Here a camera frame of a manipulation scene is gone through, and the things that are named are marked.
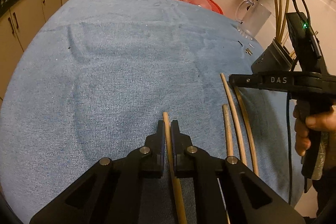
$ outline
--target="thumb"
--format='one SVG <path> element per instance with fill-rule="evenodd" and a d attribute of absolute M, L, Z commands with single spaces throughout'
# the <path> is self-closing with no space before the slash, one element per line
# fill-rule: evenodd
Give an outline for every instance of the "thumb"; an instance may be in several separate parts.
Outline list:
<path fill-rule="evenodd" d="M 336 112 L 331 110 L 311 115 L 306 118 L 306 125 L 315 131 L 336 132 Z"/>

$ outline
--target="person's arm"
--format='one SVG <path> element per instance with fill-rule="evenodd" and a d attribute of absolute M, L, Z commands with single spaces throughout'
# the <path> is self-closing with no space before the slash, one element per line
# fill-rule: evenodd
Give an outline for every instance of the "person's arm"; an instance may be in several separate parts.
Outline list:
<path fill-rule="evenodd" d="M 329 144 L 323 175 L 320 180 L 313 181 L 313 186 L 318 193 L 318 215 L 327 204 L 332 193 L 336 191 L 336 111 L 331 108 L 329 112 L 312 115 L 306 118 L 305 123 L 300 121 L 297 107 L 295 107 L 293 115 L 296 118 L 295 150 L 300 156 L 304 156 L 311 145 L 308 137 L 309 128 L 329 132 Z"/>

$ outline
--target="device handle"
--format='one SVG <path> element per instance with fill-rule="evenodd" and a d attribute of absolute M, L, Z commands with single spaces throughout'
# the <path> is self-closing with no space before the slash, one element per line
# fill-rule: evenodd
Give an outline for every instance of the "device handle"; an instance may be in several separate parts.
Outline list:
<path fill-rule="evenodd" d="M 305 123 L 306 117 L 322 112 L 330 111 L 332 106 L 328 101 L 298 101 L 300 120 Z M 329 142 L 329 133 L 309 130 L 310 148 L 302 159 L 302 174 L 304 177 L 319 180 L 322 177 L 326 150 Z"/>
<path fill-rule="evenodd" d="M 239 11 L 240 11 L 241 7 L 244 4 L 253 6 L 254 5 L 254 1 L 253 0 L 243 0 L 243 2 L 240 3 L 240 5 L 238 6 L 238 8 L 236 9 L 236 21 L 238 21 L 240 24 L 243 22 L 243 20 L 241 20 L 240 18 L 238 18 L 238 15 L 239 15 Z"/>

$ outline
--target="wooden stick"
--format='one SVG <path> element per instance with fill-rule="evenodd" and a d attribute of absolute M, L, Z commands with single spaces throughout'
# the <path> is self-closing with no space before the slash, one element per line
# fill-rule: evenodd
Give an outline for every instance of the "wooden stick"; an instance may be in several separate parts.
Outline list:
<path fill-rule="evenodd" d="M 235 90 L 235 93 L 236 93 L 237 101 L 238 101 L 240 109 L 241 109 L 241 113 L 243 115 L 243 120 L 244 120 L 246 133 L 247 133 L 247 139 L 249 141 L 249 146 L 250 146 L 253 172 L 257 176 L 259 176 L 258 159 L 257 159 L 257 153 L 256 153 L 255 146 L 254 146 L 254 140 L 253 140 L 251 125 L 250 125 L 250 120 L 249 120 L 249 117 L 248 117 L 248 114 L 247 114 L 247 111 L 246 111 L 246 107 L 244 105 L 242 95 L 241 95 L 238 87 L 234 86 L 234 90 Z"/>
<path fill-rule="evenodd" d="M 226 156 L 234 156 L 233 154 L 233 141 L 232 141 L 232 131 L 231 123 L 229 117 L 229 107 L 228 105 L 222 105 L 224 126 L 225 126 L 225 140 L 226 140 Z"/>
<path fill-rule="evenodd" d="M 278 32 L 276 36 L 278 41 L 280 37 L 281 19 L 282 19 L 282 0 L 279 0 Z"/>
<path fill-rule="evenodd" d="M 282 46 L 282 47 L 286 44 L 286 42 L 287 42 L 287 40 L 288 40 L 288 37 L 289 37 L 289 32 L 287 32 L 287 34 L 285 35 L 284 39 L 283 39 L 282 42 L 281 42 L 281 46 Z"/>
<path fill-rule="evenodd" d="M 281 27 L 281 31 L 280 31 L 279 40 L 278 40 L 279 43 L 281 43 L 282 37 L 284 35 L 285 26 L 286 26 L 286 13 L 288 12 L 288 8 L 289 8 L 289 0 L 286 0 L 285 13 L 283 14 L 282 27 Z"/>
<path fill-rule="evenodd" d="M 275 5 L 275 23 L 276 23 L 276 34 L 275 34 L 275 36 L 277 36 L 277 33 L 278 33 L 278 19 L 279 19 L 278 0 L 274 0 L 274 5 Z"/>
<path fill-rule="evenodd" d="M 165 135 L 166 135 L 169 170 L 170 170 L 171 182 L 173 185 L 173 192 L 174 192 L 178 223 L 187 224 L 187 217 L 185 216 L 181 183 L 180 183 L 180 180 L 176 178 L 174 175 L 173 151 L 172 151 L 171 136 L 170 136 L 170 122 L 169 122 L 169 117 L 168 117 L 167 112 L 163 112 L 163 121 L 165 122 Z"/>
<path fill-rule="evenodd" d="M 226 82 L 224 74 L 221 73 L 220 77 L 222 78 L 222 82 L 223 82 L 224 89 L 225 89 L 225 92 L 226 92 L 227 100 L 229 101 L 229 105 L 230 105 L 230 109 L 231 109 L 233 124 L 234 124 L 235 130 L 236 130 L 240 160 L 241 160 L 242 163 L 247 165 L 246 153 L 245 153 L 245 148 L 244 148 L 244 140 L 243 140 L 242 130 L 241 130 L 240 124 L 239 124 L 239 119 L 238 119 L 238 114 L 237 114 L 237 110 L 236 110 L 236 107 L 235 107 L 235 103 L 233 102 L 231 91 L 230 91 L 229 86 Z"/>

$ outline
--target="human hand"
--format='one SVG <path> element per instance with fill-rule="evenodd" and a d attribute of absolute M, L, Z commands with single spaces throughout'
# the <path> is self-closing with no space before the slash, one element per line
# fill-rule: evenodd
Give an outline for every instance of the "human hand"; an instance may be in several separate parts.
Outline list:
<path fill-rule="evenodd" d="M 308 137 L 309 129 L 315 131 L 329 132 L 329 144 L 325 158 L 324 168 L 330 169 L 336 166 L 336 111 L 331 108 L 329 112 L 311 115 L 306 118 L 305 123 L 300 120 L 298 107 L 295 106 L 293 116 L 295 121 L 295 150 L 299 156 L 304 156 L 310 148 L 311 142 Z"/>

